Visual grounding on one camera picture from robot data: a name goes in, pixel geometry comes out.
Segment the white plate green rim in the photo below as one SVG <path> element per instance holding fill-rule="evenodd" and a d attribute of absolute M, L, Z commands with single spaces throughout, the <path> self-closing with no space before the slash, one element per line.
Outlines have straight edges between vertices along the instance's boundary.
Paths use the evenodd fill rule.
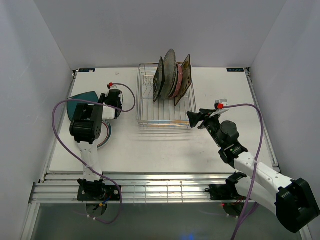
<path fill-rule="evenodd" d="M 103 120 L 101 125 L 101 134 L 97 140 L 97 148 L 101 149 L 110 140 L 112 135 L 112 126 L 108 120 Z"/>

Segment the teal square plate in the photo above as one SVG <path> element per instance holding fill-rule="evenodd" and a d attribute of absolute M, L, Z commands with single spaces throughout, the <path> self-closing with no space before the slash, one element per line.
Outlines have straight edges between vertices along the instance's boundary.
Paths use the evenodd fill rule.
<path fill-rule="evenodd" d="M 69 99 L 72 99 L 73 101 L 68 101 L 66 103 L 67 106 L 67 115 L 69 120 L 71 121 L 74 117 L 76 107 L 78 104 L 88 104 L 87 102 L 95 102 L 97 103 L 99 98 L 95 91 L 89 91 L 80 93 L 77 95 L 71 96 Z"/>

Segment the black floral square plate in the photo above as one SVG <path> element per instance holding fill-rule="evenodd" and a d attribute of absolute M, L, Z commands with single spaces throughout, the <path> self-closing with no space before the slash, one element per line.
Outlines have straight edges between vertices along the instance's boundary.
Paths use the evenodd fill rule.
<path fill-rule="evenodd" d="M 155 72 L 154 78 L 153 78 L 153 102 L 155 103 L 164 86 L 164 61 L 163 58 L 160 57 L 157 70 Z"/>

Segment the cream flower square plate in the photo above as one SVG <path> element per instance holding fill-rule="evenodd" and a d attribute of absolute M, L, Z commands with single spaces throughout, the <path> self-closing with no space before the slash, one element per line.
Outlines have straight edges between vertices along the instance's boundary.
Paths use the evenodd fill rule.
<path fill-rule="evenodd" d="M 191 65 L 191 56 L 190 54 L 187 55 L 186 59 L 184 60 L 182 66 L 182 79 L 181 85 L 178 94 L 174 97 L 174 106 L 176 107 L 181 99 L 187 93 L 189 87 L 192 85 L 192 65 Z"/>

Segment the mint green flower plate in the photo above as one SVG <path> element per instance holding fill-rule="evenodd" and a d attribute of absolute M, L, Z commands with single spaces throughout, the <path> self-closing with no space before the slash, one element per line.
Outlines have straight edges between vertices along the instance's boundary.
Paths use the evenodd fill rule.
<path fill-rule="evenodd" d="M 172 80 L 172 86 L 171 86 L 171 89 L 170 89 L 170 93 L 168 94 L 168 98 L 171 98 L 176 90 L 176 85 L 177 85 L 177 82 L 178 82 L 178 73 L 179 73 L 179 70 L 178 70 L 178 65 L 176 64 L 175 65 L 175 70 L 174 70 L 174 74 L 173 74 L 173 80 Z"/>

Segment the pink polka dot plate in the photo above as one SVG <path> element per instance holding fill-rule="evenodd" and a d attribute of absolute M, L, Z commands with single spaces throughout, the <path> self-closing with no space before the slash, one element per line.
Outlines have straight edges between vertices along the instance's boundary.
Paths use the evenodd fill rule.
<path fill-rule="evenodd" d="M 182 67 L 179 64 L 177 64 L 177 81 L 175 84 L 174 92 L 170 95 L 171 98 L 175 98 L 178 95 L 182 85 L 182 80 L 183 80 L 183 70 L 182 70 Z"/>

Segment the large speckled round plate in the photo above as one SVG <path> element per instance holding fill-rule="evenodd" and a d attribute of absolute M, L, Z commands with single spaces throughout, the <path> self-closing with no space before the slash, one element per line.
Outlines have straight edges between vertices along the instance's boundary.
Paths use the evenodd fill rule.
<path fill-rule="evenodd" d="M 172 88 L 174 71 L 177 65 L 176 53 L 173 49 L 170 49 L 166 53 L 163 60 L 163 65 L 164 65 L 164 85 L 159 96 L 159 98 L 162 100 L 168 98 L 168 95 Z"/>

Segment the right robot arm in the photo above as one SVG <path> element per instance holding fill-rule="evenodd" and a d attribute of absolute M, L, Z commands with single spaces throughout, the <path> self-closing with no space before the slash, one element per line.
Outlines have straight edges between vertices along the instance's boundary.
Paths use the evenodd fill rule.
<path fill-rule="evenodd" d="M 237 199 L 247 195 L 259 205 L 275 214 L 278 221 L 290 232 L 297 233 L 320 215 L 312 189 L 302 178 L 294 180 L 259 162 L 240 144 L 237 125 L 229 120 L 220 122 L 227 107 L 218 103 L 214 110 L 200 109 L 187 112 L 192 128 L 206 129 L 220 148 L 224 163 L 235 169 L 225 184 L 226 194 Z"/>

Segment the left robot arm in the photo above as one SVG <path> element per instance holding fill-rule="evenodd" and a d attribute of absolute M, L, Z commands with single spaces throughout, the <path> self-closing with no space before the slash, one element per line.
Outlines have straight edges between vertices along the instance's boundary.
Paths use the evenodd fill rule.
<path fill-rule="evenodd" d="M 104 184 L 98 156 L 98 139 L 103 126 L 107 128 L 105 141 L 110 138 L 108 120 L 117 119 L 122 110 L 123 93 L 111 89 L 100 96 L 96 92 L 85 92 L 72 97 L 67 103 L 70 120 L 69 132 L 80 151 L 81 159 L 87 164 L 83 167 L 83 177 L 77 182 L 81 193 L 90 200 L 105 200 L 113 192 Z"/>

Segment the left blue table label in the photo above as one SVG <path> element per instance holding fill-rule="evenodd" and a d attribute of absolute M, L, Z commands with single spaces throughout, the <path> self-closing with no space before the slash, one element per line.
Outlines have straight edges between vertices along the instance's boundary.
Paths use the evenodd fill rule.
<path fill-rule="evenodd" d="M 78 70 L 79 73 L 94 73 L 95 71 L 95 68 L 80 68 Z"/>

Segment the blue table label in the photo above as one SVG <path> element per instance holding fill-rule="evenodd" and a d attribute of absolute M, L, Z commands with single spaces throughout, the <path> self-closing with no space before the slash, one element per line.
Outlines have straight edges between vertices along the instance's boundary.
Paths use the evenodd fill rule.
<path fill-rule="evenodd" d="M 226 70 L 230 73 L 242 73 L 245 71 L 243 68 L 227 68 Z"/>
<path fill-rule="evenodd" d="M 95 68 L 80 68 L 78 70 L 79 73 L 94 73 L 95 71 Z"/>

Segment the right blue table label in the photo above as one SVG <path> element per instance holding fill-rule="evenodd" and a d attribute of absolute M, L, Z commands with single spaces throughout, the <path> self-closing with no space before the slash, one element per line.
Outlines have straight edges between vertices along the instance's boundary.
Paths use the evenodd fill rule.
<path fill-rule="evenodd" d="M 227 68 L 226 70 L 230 73 L 242 73 L 245 71 L 243 68 Z"/>

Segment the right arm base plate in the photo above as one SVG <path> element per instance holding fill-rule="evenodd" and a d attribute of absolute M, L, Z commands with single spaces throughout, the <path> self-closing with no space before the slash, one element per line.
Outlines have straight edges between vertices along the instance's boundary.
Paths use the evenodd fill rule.
<path fill-rule="evenodd" d="M 212 201 L 238 200 L 244 198 L 244 196 L 238 194 L 235 188 L 232 188 L 227 184 L 210 184 L 204 189 L 204 192 L 210 195 Z"/>

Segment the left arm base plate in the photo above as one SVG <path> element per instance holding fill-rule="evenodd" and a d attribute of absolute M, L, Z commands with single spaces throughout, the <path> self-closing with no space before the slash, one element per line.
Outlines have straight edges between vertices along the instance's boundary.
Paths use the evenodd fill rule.
<path fill-rule="evenodd" d="M 80 186 L 77 193 L 78 201 L 92 202 L 109 199 L 110 201 L 120 201 L 120 191 L 115 185 Z"/>

